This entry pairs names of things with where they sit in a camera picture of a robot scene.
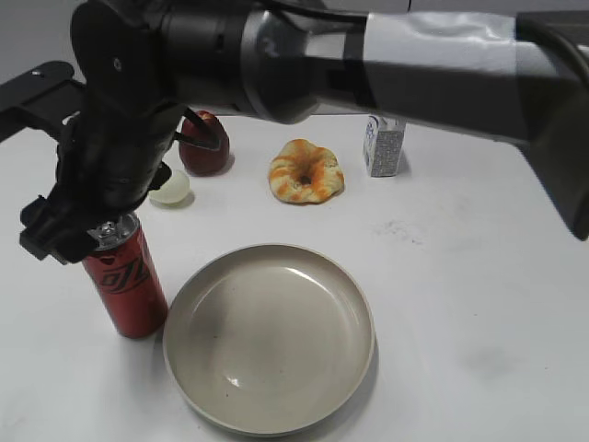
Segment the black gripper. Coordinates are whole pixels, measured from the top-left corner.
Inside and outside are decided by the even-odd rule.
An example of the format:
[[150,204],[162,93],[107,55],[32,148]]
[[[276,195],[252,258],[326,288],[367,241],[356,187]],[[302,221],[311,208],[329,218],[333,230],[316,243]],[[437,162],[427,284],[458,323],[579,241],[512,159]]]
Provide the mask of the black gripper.
[[169,99],[126,112],[95,84],[85,86],[79,113],[57,145],[56,182],[48,195],[24,207],[19,244],[38,260],[84,260],[98,248],[86,213],[126,213],[147,195],[169,150],[184,107]]

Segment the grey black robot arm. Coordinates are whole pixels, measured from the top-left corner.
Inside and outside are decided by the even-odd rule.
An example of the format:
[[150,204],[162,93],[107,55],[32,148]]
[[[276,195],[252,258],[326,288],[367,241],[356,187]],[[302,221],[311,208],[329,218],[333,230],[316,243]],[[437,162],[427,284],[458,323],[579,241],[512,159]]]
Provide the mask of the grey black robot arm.
[[318,10],[277,1],[87,1],[70,38],[86,79],[58,133],[56,182],[20,215],[38,259],[82,261],[136,209],[194,106],[300,122],[322,103],[515,145],[588,237],[584,10]]

